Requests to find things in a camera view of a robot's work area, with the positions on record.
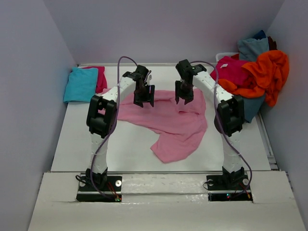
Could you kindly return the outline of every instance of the gray wall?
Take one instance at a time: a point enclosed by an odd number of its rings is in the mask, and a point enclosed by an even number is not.
[[[26,231],[74,60],[42,0],[0,1],[0,230]]]
[[[77,63],[204,59],[267,30],[284,0],[44,0]]]
[[[270,143],[282,170],[289,172],[308,229],[308,2],[286,0],[267,34],[289,56],[290,74],[273,108],[262,110]]]

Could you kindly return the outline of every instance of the pink fabric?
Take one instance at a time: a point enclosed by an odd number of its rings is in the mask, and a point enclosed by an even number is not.
[[[98,76],[97,76],[97,83],[95,93],[101,93],[103,89],[107,88],[107,80],[105,77],[105,67],[104,66],[87,66],[83,67],[83,69],[89,68],[97,68],[98,69]]]
[[[229,56],[223,57],[216,65],[219,79],[226,79],[237,86],[241,86],[248,78],[248,74],[242,71],[242,66],[247,62],[246,60],[236,60]],[[216,71],[212,71],[210,75],[216,80]]]
[[[174,91],[169,90],[155,91],[154,108],[149,103],[144,103],[144,108],[134,105],[133,97],[131,94],[121,103],[118,119],[158,133],[151,150],[162,162],[183,160],[198,148],[207,128],[205,100],[199,89],[187,105],[184,100],[177,105]]]

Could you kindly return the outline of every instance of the white tabletop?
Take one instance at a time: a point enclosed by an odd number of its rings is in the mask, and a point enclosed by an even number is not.
[[[304,231],[284,172],[257,171],[254,203],[209,202],[206,174],[127,174],[121,203],[75,201],[75,173],[45,173],[29,231]]]
[[[179,75],[174,66],[151,66],[155,90],[174,90]],[[120,68],[122,76],[134,71],[133,66]],[[116,86],[116,66],[105,69],[108,87]],[[223,163],[222,141],[214,126],[212,101],[205,99],[208,128],[199,148],[185,160],[164,164],[150,150],[158,134],[147,128],[118,121],[108,143],[108,171],[116,172],[182,172],[221,171]],[[69,103],[56,149],[52,171],[85,171],[90,162],[90,133],[86,126],[88,103]],[[244,124],[241,153],[253,170],[270,170],[267,152],[256,119]]]

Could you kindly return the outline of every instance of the orange cloth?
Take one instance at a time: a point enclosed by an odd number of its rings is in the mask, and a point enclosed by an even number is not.
[[[287,55],[282,51],[268,51],[260,54],[256,62],[244,64],[242,70],[250,75],[242,86],[225,79],[219,79],[218,83],[231,94],[246,98],[266,93],[265,102],[273,107],[289,75]]]

